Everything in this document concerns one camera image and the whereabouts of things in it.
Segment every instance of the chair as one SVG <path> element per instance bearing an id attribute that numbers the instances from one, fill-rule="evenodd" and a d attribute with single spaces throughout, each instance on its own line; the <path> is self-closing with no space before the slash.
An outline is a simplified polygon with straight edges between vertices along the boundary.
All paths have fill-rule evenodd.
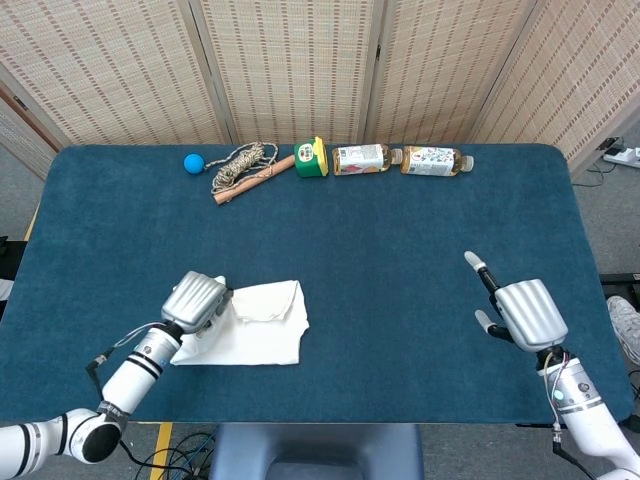
<path id="1" fill-rule="evenodd" d="M 424 480 L 412 424 L 225 424 L 210 479 Z"/>

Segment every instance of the bottle label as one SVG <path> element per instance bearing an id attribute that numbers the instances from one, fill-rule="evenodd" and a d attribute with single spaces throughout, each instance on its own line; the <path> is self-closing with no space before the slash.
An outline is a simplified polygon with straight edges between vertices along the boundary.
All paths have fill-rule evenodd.
<path id="1" fill-rule="evenodd" d="M 409 172 L 414 175 L 446 177 L 453 170 L 453 148 L 411 147 Z"/>
<path id="2" fill-rule="evenodd" d="M 384 166 L 382 146 L 379 144 L 342 147 L 338 150 L 338 154 L 340 155 L 339 175 L 374 173 L 382 170 Z"/>

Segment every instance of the bottle cap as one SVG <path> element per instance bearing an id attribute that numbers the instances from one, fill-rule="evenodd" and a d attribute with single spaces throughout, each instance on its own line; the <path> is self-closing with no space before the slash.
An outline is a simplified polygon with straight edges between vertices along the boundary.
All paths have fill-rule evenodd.
<path id="1" fill-rule="evenodd" d="M 401 165 L 402 164 L 402 149 L 401 148 L 393 148 L 391 150 L 391 165 Z"/>
<path id="2" fill-rule="evenodd" d="M 464 158 L 466 162 L 464 162 L 464 166 L 460 170 L 462 170 L 463 172 L 470 172 L 471 170 L 473 170 L 473 165 L 474 165 L 473 157 L 471 155 L 465 155 Z"/>

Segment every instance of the blue tablecloth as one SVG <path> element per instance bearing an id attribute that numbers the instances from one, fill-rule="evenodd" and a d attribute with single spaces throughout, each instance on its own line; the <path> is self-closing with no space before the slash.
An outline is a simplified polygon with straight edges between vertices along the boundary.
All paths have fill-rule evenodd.
<path id="1" fill-rule="evenodd" d="M 474 319 L 490 306 L 465 250 L 503 284 L 545 282 L 565 345 L 626 417 L 631 392 L 561 153 L 460 148 L 476 166 L 455 178 L 291 169 L 223 206 L 213 173 L 188 175 L 182 159 L 232 146 L 65 149 L 0 324 L 0 420 L 97 406 L 85 365 L 158 320 L 195 270 L 236 288 L 300 280 L 311 323 L 301 363 L 167 369 L 136 420 L 547 423 L 535 356 Z"/>

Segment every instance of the woven screen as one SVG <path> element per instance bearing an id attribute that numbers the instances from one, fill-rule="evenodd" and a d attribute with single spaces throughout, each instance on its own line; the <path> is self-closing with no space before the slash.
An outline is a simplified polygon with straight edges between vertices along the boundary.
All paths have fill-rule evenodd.
<path id="1" fill-rule="evenodd" d="M 241 142 L 356 142 L 372 1 L 202 2 Z"/>
<path id="2" fill-rule="evenodd" d="M 0 61 L 73 143 L 222 143 L 175 1 L 0 2 Z"/>
<path id="3" fill-rule="evenodd" d="M 37 140 L 34 141 L 35 134 L 29 136 L 29 133 L 31 128 L 0 100 L 0 145 L 44 179 L 55 152 L 44 140 L 35 137 Z"/>
<path id="4" fill-rule="evenodd" d="M 527 0 L 398 0 L 367 137 L 465 141 L 530 7 Z"/>
<path id="5" fill-rule="evenodd" d="M 475 142 L 539 142 L 569 162 L 623 107 L 640 104 L 640 2 L 548 2 Z"/>

